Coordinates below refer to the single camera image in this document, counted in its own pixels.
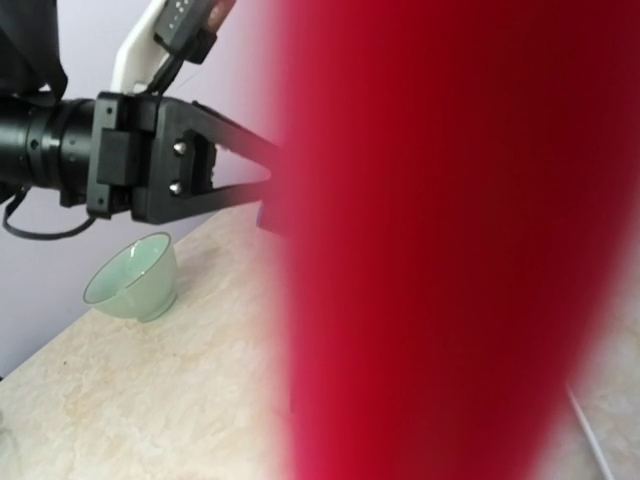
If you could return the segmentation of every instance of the green bowl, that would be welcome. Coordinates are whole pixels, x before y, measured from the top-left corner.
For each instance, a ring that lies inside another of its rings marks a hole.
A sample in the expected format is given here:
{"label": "green bowl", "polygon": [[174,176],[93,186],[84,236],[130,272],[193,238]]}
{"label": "green bowl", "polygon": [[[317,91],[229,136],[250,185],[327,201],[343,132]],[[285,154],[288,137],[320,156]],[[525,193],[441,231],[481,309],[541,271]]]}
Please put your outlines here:
{"label": "green bowl", "polygon": [[84,301],[111,317],[155,320],[176,299],[178,264],[167,233],[141,238],[113,257],[87,285]]}

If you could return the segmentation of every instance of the robotic arm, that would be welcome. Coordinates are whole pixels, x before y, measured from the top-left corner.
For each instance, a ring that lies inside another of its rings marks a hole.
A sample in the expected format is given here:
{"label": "robotic arm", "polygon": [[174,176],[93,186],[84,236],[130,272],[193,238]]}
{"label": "robotic arm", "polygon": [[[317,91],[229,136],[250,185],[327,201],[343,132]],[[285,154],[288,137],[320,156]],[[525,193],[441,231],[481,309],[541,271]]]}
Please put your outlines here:
{"label": "robotic arm", "polygon": [[[162,224],[262,199],[264,182],[215,187],[217,151],[271,170],[277,148],[197,102],[163,96],[184,62],[205,60],[233,3],[152,0],[118,53],[111,91],[62,100],[55,2],[0,0],[0,55],[10,63],[0,72],[0,203],[12,199],[4,227],[57,240],[125,211]],[[12,227],[32,187],[58,190],[63,207],[86,204],[89,219],[59,234]]]}

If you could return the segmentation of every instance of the wall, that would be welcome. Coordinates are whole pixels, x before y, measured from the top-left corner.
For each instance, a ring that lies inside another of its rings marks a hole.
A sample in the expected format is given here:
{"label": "wall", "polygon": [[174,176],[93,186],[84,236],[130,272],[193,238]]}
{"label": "wall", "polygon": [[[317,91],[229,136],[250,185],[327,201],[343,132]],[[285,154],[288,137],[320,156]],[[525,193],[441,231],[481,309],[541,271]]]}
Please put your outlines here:
{"label": "wall", "polygon": [[[67,98],[95,97],[109,87],[120,43],[147,0],[60,0],[60,44],[70,79]],[[266,75],[273,60],[270,0],[241,0],[203,67],[185,67],[168,95],[208,104],[273,138],[268,112],[274,100]],[[216,175],[223,183],[253,176],[248,162],[223,154]],[[13,222],[58,231],[85,218],[83,208],[58,206],[55,192],[33,191]],[[206,217],[161,227],[181,238]],[[100,221],[81,236],[52,243],[19,240],[0,230],[0,376],[6,375],[86,311],[81,296],[92,274],[120,248],[157,227],[128,215]]]}

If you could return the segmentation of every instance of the silver screw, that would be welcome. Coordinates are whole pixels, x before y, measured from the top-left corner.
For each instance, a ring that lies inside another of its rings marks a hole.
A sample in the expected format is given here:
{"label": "silver screw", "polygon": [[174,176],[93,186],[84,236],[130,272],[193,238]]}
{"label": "silver screw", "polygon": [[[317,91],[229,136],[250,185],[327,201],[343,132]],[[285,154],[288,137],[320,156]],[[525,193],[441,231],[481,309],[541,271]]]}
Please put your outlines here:
{"label": "silver screw", "polygon": [[184,142],[178,142],[173,146],[173,151],[182,156],[187,153],[187,144]]}
{"label": "silver screw", "polygon": [[180,185],[180,182],[172,183],[169,186],[169,190],[171,190],[171,193],[178,196],[182,193],[182,185]]}

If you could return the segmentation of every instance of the red object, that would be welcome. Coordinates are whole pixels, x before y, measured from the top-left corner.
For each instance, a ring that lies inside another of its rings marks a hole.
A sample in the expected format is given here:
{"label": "red object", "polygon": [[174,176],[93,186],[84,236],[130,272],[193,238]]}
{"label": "red object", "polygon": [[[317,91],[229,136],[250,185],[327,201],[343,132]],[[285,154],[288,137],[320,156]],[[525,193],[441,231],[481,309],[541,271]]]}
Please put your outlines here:
{"label": "red object", "polygon": [[297,478],[523,478],[640,166],[640,3],[290,0]]}

